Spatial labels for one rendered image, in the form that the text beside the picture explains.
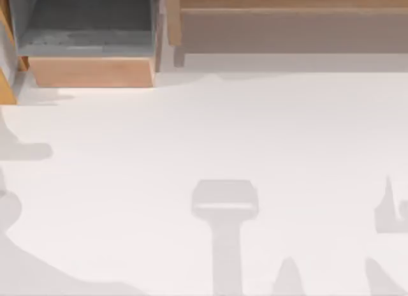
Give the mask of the pale wooden drawer front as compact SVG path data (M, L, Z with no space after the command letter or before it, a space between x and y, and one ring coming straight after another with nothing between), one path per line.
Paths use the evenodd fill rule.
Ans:
M153 87L154 57L30 57L40 87Z

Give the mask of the wooden cupboard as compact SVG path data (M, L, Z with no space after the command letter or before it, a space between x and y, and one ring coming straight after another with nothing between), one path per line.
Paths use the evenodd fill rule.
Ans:
M160 0L156 75L164 36L173 71L408 73L408 0ZM14 103L15 75L31 70L9 0L0 0L0 67L0 103Z

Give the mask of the pulled-out grey pierced drawer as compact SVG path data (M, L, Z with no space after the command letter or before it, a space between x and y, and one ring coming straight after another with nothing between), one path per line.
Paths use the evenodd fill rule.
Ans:
M154 57L160 0L9 0L17 54Z

